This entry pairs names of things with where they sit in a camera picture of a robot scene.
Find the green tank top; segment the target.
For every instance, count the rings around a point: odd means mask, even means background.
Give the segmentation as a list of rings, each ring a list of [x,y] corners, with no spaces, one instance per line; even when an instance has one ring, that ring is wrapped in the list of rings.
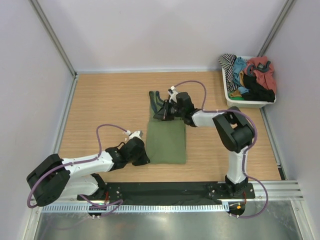
[[[158,91],[150,91],[149,121],[146,133],[146,154],[151,164],[179,164],[187,162],[186,126],[183,120],[174,118],[161,121],[154,115],[163,106],[164,101]]]

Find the black tank top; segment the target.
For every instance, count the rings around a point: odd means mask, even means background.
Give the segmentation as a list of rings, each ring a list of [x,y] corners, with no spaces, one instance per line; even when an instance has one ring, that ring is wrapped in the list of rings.
[[[244,87],[249,90],[247,93],[241,94],[246,101],[261,101],[273,103],[276,99],[272,89],[266,89],[259,83],[255,76],[243,76]]]

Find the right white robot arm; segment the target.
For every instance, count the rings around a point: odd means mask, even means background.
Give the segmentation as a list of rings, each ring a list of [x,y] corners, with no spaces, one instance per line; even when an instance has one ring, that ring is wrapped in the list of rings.
[[[247,151],[256,136],[255,127],[240,109],[232,106],[226,110],[196,108],[187,92],[163,101],[154,119],[173,121],[181,119],[190,127],[213,127],[223,146],[228,150],[228,171],[225,175],[225,192],[231,198],[241,195],[248,185],[246,174]]]

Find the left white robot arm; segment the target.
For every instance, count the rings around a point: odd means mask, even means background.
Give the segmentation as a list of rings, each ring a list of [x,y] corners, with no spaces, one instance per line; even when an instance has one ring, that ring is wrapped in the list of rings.
[[[100,153],[78,158],[61,158],[57,153],[48,156],[26,178],[30,187],[28,207],[45,207],[58,199],[101,200],[107,185],[100,173],[124,168],[127,164],[143,166],[150,163],[145,144],[134,136],[128,142],[109,147]]]

